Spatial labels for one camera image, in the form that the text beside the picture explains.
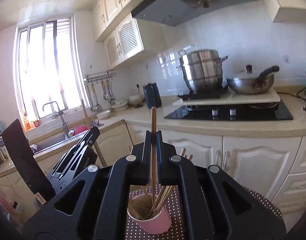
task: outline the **window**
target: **window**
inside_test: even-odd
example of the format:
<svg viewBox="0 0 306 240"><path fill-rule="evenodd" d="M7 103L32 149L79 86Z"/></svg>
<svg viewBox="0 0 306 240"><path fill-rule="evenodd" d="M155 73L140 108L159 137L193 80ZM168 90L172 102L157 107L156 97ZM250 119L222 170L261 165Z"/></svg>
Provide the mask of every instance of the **window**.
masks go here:
<svg viewBox="0 0 306 240"><path fill-rule="evenodd" d="M17 90L21 111L30 122L88 103L77 52L72 19L45 21L19 29Z"/></svg>

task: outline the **bowl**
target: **bowl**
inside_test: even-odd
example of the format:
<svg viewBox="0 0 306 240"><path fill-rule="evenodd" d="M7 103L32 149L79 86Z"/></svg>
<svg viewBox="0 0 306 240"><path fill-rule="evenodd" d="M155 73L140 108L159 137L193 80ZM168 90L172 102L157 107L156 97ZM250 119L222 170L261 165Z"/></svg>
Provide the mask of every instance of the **bowl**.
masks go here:
<svg viewBox="0 0 306 240"><path fill-rule="evenodd" d="M103 119L107 119L111 114L111 110L106 110L106 111L103 111L103 112L100 112L96 115L96 117L100 120L103 120Z"/></svg>
<svg viewBox="0 0 306 240"><path fill-rule="evenodd" d="M123 107L127 106L127 104L128 104L127 101L119 100L119 101L115 101L115 105L111 106L111 108L116 110L116 109L123 108Z"/></svg>
<svg viewBox="0 0 306 240"><path fill-rule="evenodd" d="M132 106L136 106L143 102L143 97L141 95L134 95L129 97L129 104Z"/></svg>
<svg viewBox="0 0 306 240"><path fill-rule="evenodd" d="M121 107L121 108L116 108L116 109L114 109L114 111L115 111L115 112L124 111L124 110L126 110L126 109L128 108L128 106L129 106L129 105L126 105L126 106Z"/></svg>

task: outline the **power cord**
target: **power cord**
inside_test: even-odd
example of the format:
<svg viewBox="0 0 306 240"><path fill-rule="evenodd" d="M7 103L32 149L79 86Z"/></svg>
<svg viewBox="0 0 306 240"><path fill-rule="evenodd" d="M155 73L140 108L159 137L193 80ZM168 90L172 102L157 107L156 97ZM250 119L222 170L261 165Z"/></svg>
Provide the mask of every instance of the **power cord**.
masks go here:
<svg viewBox="0 0 306 240"><path fill-rule="evenodd" d="M293 95L291 93L285 93L285 92L279 92L278 94L283 94L283 95L290 95L292 97L295 97L295 98L300 98L302 100L304 100L304 102L306 103L306 98L302 98L299 93L302 92L303 90L305 90L305 88L303 88L301 91L297 92L296 95Z"/></svg>

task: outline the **metal screw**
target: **metal screw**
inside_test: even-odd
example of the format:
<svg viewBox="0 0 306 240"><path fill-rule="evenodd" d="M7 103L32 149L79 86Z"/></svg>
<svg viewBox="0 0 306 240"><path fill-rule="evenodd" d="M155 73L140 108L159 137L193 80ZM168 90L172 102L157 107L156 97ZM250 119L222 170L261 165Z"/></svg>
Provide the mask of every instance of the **metal screw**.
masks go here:
<svg viewBox="0 0 306 240"><path fill-rule="evenodd" d="M219 167L216 166L216 165L212 165L212 166L209 167L209 171L211 173L218 173L219 172Z"/></svg>
<svg viewBox="0 0 306 240"><path fill-rule="evenodd" d="M136 156L135 156L135 155L132 155L132 154L127 155L127 156L126 156L126 160L129 161L129 162L133 162L133 161L136 160Z"/></svg>
<svg viewBox="0 0 306 240"><path fill-rule="evenodd" d="M89 172L96 172L98 169L99 169L99 168L98 168L98 166L96 166L96 165L90 165L90 166L88 166L88 168L87 168L87 170L88 170Z"/></svg>
<svg viewBox="0 0 306 240"><path fill-rule="evenodd" d="M181 158L181 156L179 156L179 155L173 155L173 156L171 157L171 160L174 161L174 162L179 162L181 159L182 159L182 158Z"/></svg>

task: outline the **cutting board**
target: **cutting board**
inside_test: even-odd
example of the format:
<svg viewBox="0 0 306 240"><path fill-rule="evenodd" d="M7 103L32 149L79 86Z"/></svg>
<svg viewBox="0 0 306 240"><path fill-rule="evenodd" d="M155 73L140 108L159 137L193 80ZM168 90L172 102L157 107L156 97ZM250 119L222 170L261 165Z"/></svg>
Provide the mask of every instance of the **cutting board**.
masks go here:
<svg viewBox="0 0 306 240"><path fill-rule="evenodd" d="M260 104L260 103L277 103L280 96L270 88L267 92L258 95L241 95L226 90L221 98L199 99L183 101L182 99L175 101L174 106L216 106L216 105L243 105L243 104Z"/></svg>

